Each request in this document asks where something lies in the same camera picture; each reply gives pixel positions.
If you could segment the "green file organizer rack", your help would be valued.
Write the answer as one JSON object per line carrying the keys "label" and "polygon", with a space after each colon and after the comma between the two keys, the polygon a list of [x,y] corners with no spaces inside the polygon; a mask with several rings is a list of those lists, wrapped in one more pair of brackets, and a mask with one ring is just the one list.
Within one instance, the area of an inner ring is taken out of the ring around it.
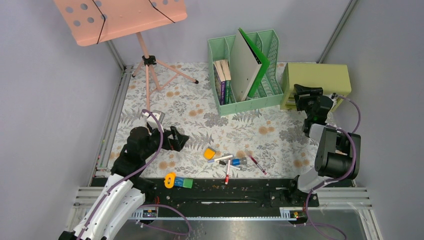
{"label": "green file organizer rack", "polygon": [[229,59],[235,36],[229,35],[207,40],[209,70],[208,80],[212,89],[214,103],[220,116],[276,106],[280,104],[283,98],[283,90],[281,84],[278,83],[276,73],[279,51],[279,38],[277,33],[274,29],[268,29],[248,32],[246,35],[268,57],[270,60],[270,66],[266,74],[263,76],[261,84],[253,98],[237,102],[231,92],[229,103],[224,105],[220,104],[218,94],[221,93],[221,90],[216,88],[213,62],[222,59]]}

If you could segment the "olive green drawer box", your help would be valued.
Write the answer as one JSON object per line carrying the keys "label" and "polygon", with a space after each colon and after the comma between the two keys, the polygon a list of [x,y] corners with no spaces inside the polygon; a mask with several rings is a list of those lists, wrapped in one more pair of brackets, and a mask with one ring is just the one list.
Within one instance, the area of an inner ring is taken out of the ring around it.
{"label": "olive green drawer box", "polygon": [[346,97],[352,92],[348,66],[345,64],[289,62],[285,65],[281,81],[281,110],[296,108],[295,84],[322,88],[323,94],[328,97],[333,93]]}

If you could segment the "yellow blue green toy block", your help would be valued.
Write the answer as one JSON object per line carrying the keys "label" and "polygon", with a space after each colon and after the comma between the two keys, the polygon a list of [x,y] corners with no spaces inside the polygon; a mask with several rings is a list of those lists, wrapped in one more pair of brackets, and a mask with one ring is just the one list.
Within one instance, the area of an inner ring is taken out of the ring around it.
{"label": "yellow blue green toy block", "polygon": [[193,187],[194,180],[187,177],[179,177],[175,172],[168,173],[164,178],[164,186],[167,189],[174,187],[191,189]]}

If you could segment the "purple paperback book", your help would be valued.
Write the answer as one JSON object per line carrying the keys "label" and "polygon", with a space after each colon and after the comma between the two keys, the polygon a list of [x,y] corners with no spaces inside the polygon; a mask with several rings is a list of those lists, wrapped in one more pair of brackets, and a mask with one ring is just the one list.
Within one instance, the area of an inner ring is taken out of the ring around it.
{"label": "purple paperback book", "polygon": [[217,98],[220,105],[224,105],[226,101],[226,78],[223,72],[221,62],[213,62],[214,78],[215,78],[215,89]]}

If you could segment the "treehouse paperback book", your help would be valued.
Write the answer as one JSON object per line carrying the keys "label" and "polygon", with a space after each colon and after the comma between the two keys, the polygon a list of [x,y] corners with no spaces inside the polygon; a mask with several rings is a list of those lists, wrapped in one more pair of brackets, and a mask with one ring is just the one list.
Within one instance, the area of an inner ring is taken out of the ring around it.
{"label": "treehouse paperback book", "polygon": [[222,67],[222,71],[225,78],[225,100],[224,104],[231,103],[231,72],[230,72],[230,64],[227,59],[220,60],[220,64]]}

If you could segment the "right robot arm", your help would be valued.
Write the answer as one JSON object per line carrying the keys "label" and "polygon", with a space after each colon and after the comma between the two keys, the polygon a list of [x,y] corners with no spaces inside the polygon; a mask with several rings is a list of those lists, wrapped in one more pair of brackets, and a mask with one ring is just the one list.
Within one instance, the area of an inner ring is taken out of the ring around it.
{"label": "right robot arm", "polygon": [[324,95],[321,87],[294,85],[297,111],[306,118],[302,131],[306,137],[318,142],[314,168],[294,179],[294,188],[287,191],[287,201],[293,206],[301,205],[307,194],[330,183],[353,180],[359,173],[361,136],[355,130],[348,132],[327,122],[329,111],[336,99],[343,95]]}

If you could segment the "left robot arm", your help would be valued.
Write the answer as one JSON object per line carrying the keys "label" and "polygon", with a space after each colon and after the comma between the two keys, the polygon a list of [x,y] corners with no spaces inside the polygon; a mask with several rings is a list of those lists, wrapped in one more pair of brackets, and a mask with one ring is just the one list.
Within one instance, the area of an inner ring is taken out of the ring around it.
{"label": "left robot arm", "polygon": [[59,239],[114,239],[138,207],[155,200],[155,184],[141,178],[142,171],[160,150],[179,152],[188,140],[189,136],[174,126],[163,132],[150,126],[133,128],[93,206],[73,230],[63,231]]}

